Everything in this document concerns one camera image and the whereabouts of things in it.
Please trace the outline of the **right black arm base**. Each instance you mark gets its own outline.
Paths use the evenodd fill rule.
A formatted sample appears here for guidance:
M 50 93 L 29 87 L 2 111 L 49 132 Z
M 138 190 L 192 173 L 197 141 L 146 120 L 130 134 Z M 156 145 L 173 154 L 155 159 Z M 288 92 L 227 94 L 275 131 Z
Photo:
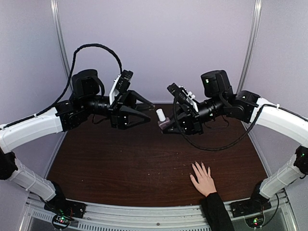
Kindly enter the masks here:
M 230 204 L 234 218 L 259 213 L 271 208 L 270 200 L 260 194 L 260 186 L 261 181 L 255 185 L 249 199 L 232 202 Z

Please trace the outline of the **purple nail polish bottle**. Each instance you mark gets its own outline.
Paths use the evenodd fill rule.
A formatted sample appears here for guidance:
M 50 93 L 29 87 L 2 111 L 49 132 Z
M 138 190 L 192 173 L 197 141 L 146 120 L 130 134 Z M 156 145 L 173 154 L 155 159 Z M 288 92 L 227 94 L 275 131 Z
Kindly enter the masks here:
M 161 130 L 166 129 L 170 124 L 170 119 L 167 117 L 164 121 L 158 121 L 158 126 Z

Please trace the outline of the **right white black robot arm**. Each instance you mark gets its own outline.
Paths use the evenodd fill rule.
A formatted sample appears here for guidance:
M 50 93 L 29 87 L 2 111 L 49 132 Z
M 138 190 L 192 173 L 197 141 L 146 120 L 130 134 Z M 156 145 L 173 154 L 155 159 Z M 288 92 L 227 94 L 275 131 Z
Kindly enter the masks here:
M 247 131 L 255 125 L 261 125 L 285 135 L 299 143 L 290 160 L 255 186 L 247 201 L 247 209 L 257 212 L 275 193 L 303 179 L 308 174 L 308 120 L 294 112 L 273 104 L 258 94 L 243 90 L 233 93 L 226 71 L 215 70 L 201 75 L 206 100 L 199 103 L 195 96 L 184 87 L 175 83 L 168 86 L 174 97 L 173 115 L 166 117 L 162 109 L 156 111 L 158 125 L 164 134 L 180 134 L 195 148 L 203 151 L 226 150 L 240 140 L 220 148 L 205 148 L 193 143 L 188 136 L 203 134 L 203 124 L 213 121 L 218 116 L 238 119 L 249 124 Z

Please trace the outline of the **black sleeved forearm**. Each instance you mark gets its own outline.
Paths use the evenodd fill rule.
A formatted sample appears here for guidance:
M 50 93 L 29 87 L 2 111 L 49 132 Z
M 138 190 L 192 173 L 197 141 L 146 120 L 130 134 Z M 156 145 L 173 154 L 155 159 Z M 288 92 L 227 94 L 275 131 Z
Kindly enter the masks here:
M 201 200 L 203 214 L 212 231 L 235 231 L 225 205 L 217 192 Z

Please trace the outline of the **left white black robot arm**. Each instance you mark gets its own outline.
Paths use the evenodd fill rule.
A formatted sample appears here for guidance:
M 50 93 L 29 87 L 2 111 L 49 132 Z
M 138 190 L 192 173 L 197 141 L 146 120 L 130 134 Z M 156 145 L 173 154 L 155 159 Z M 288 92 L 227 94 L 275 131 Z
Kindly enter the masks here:
M 103 116 L 111 126 L 128 129 L 150 122 L 146 111 L 154 105 L 134 90 L 129 90 L 133 72 L 124 70 L 116 79 L 108 96 L 95 69 L 72 76 L 73 92 L 69 100 L 56 103 L 40 115 L 23 118 L 0 127 L 0 178 L 9 180 L 35 193 L 59 214 L 69 210 L 61 188 L 27 168 L 15 157 L 13 150 L 38 138 L 77 128 L 90 115 Z

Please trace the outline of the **white nail polish cap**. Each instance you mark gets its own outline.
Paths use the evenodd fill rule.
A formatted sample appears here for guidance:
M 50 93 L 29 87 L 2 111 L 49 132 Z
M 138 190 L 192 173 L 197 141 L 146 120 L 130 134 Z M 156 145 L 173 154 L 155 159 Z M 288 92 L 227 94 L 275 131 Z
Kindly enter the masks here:
M 158 116 L 158 119 L 160 122 L 164 122 L 166 120 L 165 114 L 163 112 L 163 109 L 159 108 L 156 110 L 156 114 Z

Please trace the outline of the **person's bare hand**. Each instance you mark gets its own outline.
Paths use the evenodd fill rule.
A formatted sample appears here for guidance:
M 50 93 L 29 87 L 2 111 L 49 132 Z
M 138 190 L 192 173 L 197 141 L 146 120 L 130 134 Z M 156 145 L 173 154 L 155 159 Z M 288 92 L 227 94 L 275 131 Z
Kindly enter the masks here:
M 214 180 L 211 177 L 210 167 L 205 167 L 203 162 L 201 164 L 194 162 L 192 163 L 192 169 L 195 176 L 190 174 L 190 179 L 199 193 L 208 197 L 210 194 L 217 192 Z

